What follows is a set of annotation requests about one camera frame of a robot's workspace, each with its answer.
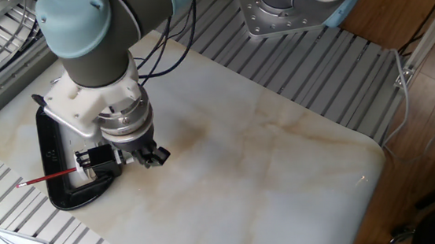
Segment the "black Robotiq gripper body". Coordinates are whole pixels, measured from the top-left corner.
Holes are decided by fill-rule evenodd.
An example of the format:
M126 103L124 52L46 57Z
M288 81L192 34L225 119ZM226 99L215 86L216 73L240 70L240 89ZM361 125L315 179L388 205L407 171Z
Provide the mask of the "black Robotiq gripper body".
M154 136L154 126L152 125L146 132L144 132L140 137L135 138L128 142L114 142L113 145L123 151L128 153L133 153L137 150L150 149L157 146L157 143L153 139Z

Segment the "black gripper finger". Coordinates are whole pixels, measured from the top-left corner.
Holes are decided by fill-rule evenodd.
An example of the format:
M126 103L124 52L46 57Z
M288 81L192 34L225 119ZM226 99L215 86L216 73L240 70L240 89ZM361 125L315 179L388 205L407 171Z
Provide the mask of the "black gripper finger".
M160 167L166 163L166 160L171 155L171 153L162 146L151 146L148 149L148 152L148 162L150 167Z
M149 166L146 153L143 150L134 150L132 152L132 156L135 158L136 161L139 162L141 166Z

